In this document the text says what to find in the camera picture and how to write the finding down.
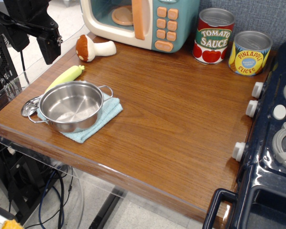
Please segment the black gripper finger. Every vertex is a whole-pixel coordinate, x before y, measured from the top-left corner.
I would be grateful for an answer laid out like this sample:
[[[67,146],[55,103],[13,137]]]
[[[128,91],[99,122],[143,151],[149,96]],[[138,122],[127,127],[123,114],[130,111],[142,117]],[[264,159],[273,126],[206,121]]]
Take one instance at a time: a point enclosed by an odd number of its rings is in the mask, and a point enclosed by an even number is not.
[[[37,37],[37,42],[47,65],[52,64],[61,55],[61,48],[54,39],[40,36]]]

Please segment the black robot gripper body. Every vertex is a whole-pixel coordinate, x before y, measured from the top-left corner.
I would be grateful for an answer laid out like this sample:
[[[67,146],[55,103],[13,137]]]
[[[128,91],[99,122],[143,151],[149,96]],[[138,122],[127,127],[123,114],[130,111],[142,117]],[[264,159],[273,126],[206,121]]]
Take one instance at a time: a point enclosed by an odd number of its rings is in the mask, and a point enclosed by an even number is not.
[[[28,46],[28,35],[47,36],[61,46],[59,26],[48,7],[48,0],[0,0],[0,27],[16,51]]]

